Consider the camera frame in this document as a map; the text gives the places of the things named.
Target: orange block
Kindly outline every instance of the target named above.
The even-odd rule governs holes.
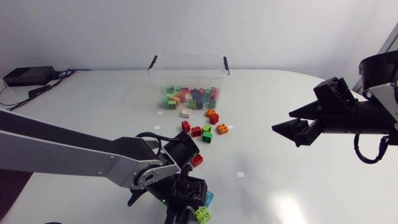
[[[208,109],[207,110],[207,112],[206,112],[206,117],[211,117],[213,114],[215,114],[216,113],[216,110],[213,110],[213,109]]]
[[[217,126],[217,131],[219,134],[225,134],[228,132],[228,127],[225,124]]]
[[[172,100],[175,100],[175,101],[177,102],[177,106],[180,106],[180,104],[181,104],[181,100],[180,100],[180,98],[179,98],[179,97],[177,97],[177,96],[173,96],[173,97],[172,97]]]

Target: white wall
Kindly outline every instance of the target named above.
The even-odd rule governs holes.
[[[147,68],[159,52],[209,52],[225,54],[230,68],[344,76],[353,86],[397,8],[396,0],[2,0],[0,77],[39,65]]]

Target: gray metal frame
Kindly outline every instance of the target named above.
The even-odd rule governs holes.
[[[392,30],[387,40],[381,46],[379,52],[377,54],[382,54],[386,52],[390,52],[391,50],[396,50],[394,47],[398,45],[398,23],[395,28]],[[358,82],[356,82],[355,86],[352,89],[354,92],[362,94],[362,78],[359,78]]]

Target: black cable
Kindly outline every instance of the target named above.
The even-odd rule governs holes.
[[[358,156],[358,158],[359,158],[362,162],[364,162],[364,163],[366,163],[366,164],[375,164],[375,163],[379,162],[379,161],[383,158],[384,154],[386,153],[387,147],[388,147],[388,145],[389,145],[388,136],[383,136],[383,137],[380,139],[379,154],[376,156],[375,159],[368,159],[368,158],[364,157],[364,156],[361,154],[361,152],[359,151],[358,143],[359,143],[359,134],[356,134],[356,135],[355,135],[355,138],[354,138],[354,149],[355,149],[355,153],[356,153],[356,155]]]
[[[156,152],[156,156],[159,156],[160,152],[162,150],[162,141],[161,140],[163,140],[163,141],[179,141],[178,138],[168,138],[168,137],[159,136],[159,135],[157,135],[155,133],[150,133],[150,132],[139,133],[138,135],[136,135],[136,137],[139,137],[139,138],[142,138],[142,137],[156,138],[157,142],[158,142],[158,145],[159,145],[159,148],[158,148],[158,150]]]
[[[12,108],[7,108],[7,110],[9,110],[9,111],[12,111],[12,110],[14,110],[14,109],[16,109],[16,108],[19,108],[19,107],[21,107],[21,106],[24,106],[24,105],[27,104],[28,102],[32,101],[34,98],[36,98],[36,97],[38,97],[39,95],[41,95],[41,94],[43,94],[43,93],[45,93],[45,92],[51,90],[53,87],[59,85],[59,84],[62,82],[63,79],[70,77],[70,76],[71,76],[72,74],[74,74],[76,71],[90,71],[90,70],[89,70],[89,69],[69,69],[69,68],[68,68],[68,69],[65,70],[65,71],[54,72],[54,73],[52,74],[52,76],[58,78],[59,81],[57,81],[57,82],[54,83],[53,85],[50,85],[50,88],[49,88],[49,89],[44,90],[44,91],[42,91],[42,92],[40,92],[40,93],[38,93],[38,94],[36,94],[36,95],[34,95],[34,96],[32,96],[32,97],[29,97],[29,98],[26,99],[26,100],[23,100],[23,101],[18,102],[18,103],[14,103],[14,104],[11,104],[11,105],[7,105],[7,104],[4,104],[4,103],[1,103],[1,102],[0,102],[0,104],[3,105],[3,106],[12,106]]]

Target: blue block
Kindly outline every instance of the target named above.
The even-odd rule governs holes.
[[[214,194],[211,193],[210,191],[207,191],[206,193],[206,200],[205,200],[205,207],[207,208],[211,202],[211,200],[213,199]]]

